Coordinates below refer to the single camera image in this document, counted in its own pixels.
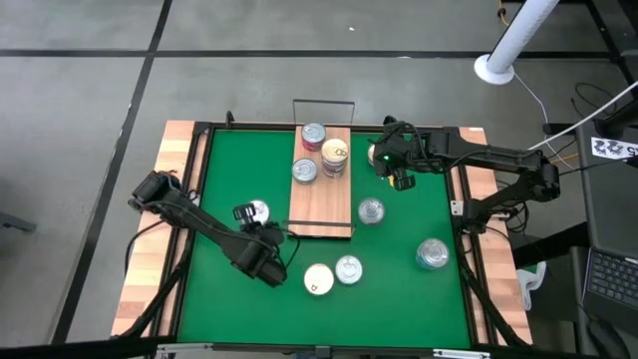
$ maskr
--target laptop keyboard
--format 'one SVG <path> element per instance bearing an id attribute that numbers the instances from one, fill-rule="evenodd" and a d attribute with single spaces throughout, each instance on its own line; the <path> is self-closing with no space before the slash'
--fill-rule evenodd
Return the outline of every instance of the laptop keyboard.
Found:
<path id="1" fill-rule="evenodd" d="M 589 291 L 638 308 L 638 265 L 591 251 Z"/>

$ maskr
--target white cable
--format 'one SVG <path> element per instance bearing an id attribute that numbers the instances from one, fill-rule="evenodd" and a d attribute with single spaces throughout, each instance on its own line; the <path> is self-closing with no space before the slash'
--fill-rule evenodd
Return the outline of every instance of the white cable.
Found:
<path id="1" fill-rule="evenodd" d="M 606 103 L 605 105 L 603 105 L 600 109 L 594 111 L 591 115 L 587 116 L 586 118 L 580 120 L 579 122 L 577 122 L 576 124 L 574 124 L 573 126 L 570 126 L 568 129 L 566 129 L 565 131 L 562 131 L 561 133 L 559 133 L 558 135 L 554 135 L 552 137 L 550 137 L 549 139 L 546 139 L 544 141 L 539 142 L 538 144 L 530 147 L 528 150 L 535 150 L 545 144 L 548 144 L 550 141 L 555 140 L 556 138 L 565 135 L 566 133 L 572 131 L 573 129 L 581 126 L 582 124 L 586 123 L 587 121 L 593 119 L 594 117 L 596 117 L 596 115 L 600 114 L 601 112 L 603 112 L 603 110 L 605 110 L 606 108 L 610 107 L 613 103 L 615 103 L 616 101 L 618 101 L 621 97 L 623 97 L 626 93 L 628 93 L 629 91 L 631 91 L 633 88 L 635 88 L 636 86 L 638 86 L 638 81 L 631 84 L 628 88 L 626 88 L 623 92 L 621 92 L 620 94 L 618 94 L 615 98 L 611 99 L 608 103 Z"/>
<path id="2" fill-rule="evenodd" d="M 542 110 L 542 116 L 545 118 L 545 123 L 549 125 L 549 119 L 547 118 L 547 112 L 545 111 L 545 105 L 542 103 L 542 101 L 538 98 L 538 96 L 527 86 L 527 84 L 522 80 L 521 77 L 518 76 L 518 74 L 516 72 L 514 72 L 514 75 L 516 76 L 516 78 L 520 81 L 520 83 L 531 93 L 531 95 L 534 97 L 534 99 L 538 102 L 538 104 L 540 105 L 540 109 Z M 554 155 L 562 162 L 564 163 L 567 167 L 571 168 L 572 170 L 574 170 L 574 168 L 572 166 L 570 166 L 559 154 L 558 152 L 550 145 L 547 144 L 547 146 L 549 147 L 549 149 L 554 153 Z"/>

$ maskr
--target wooden tray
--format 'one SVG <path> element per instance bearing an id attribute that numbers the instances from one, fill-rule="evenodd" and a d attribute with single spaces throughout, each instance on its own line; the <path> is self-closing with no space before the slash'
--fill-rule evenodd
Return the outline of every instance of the wooden tray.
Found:
<path id="1" fill-rule="evenodd" d="M 321 171 L 321 151 L 311 152 L 303 148 L 302 126 L 295 131 L 295 152 L 293 162 L 299 159 L 312 159 L 317 165 L 317 179 L 312 184 L 300 184 L 292 180 L 290 190 L 289 221 L 321 222 L 313 225 L 289 223 L 288 229 L 300 236 L 352 237 L 351 198 L 350 198 L 350 158 L 341 177 L 332 179 Z M 340 139 L 350 149 L 350 129 L 326 127 L 326 140 Z"/>

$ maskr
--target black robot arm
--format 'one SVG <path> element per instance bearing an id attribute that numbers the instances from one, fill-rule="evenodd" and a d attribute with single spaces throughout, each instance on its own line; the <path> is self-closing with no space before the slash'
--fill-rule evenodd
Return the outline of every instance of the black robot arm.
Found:
<path id="1" fill-rule="evenodd" d="M 453 208 L 464 230 L 485 232 L 489 218 L 527 200 L 549 201 L 560 196 L 558 169 L 541 151 L 519 151 L 472 144 L 457 132 L 419 129 L 389 116 L 384 134 L 376 141 L 373 162 L 377 176 L 389 177 L 396 190 L 416 185 L 418 173 L 444 174 L 456 165 L 468 165 L 518 174 L 518 180 L 484 198 L 455 203 Z M 408 140 L 405 133 L 412 133 Z"/>
<path id="2" fill-rule="evenodd" d="M 168 224 L 199 231 L 221 248 L 230 263 L 251 278 L 257 277 L 270 286 L 286 280 L 278 244 L 283 233 L 276 223 L 255 222 L 252 204 L 233 209 L 242 223 L 235 231 L 194 205 L 179 188 L 179 180 L 169 173 L 151 172 L 133 192 L 129 205 L 134 209 L 159 214 Z"/>

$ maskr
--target white sticker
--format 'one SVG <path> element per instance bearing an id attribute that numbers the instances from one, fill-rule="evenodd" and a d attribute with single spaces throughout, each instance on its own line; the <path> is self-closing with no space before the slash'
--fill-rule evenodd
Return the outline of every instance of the white sticker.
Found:
<path id="1" fill-rule="evenodd" d="M 638 145 L 592 137 L 591 153 L 594 156 L 610 160 L 630 158 L 638 155 Z"/>

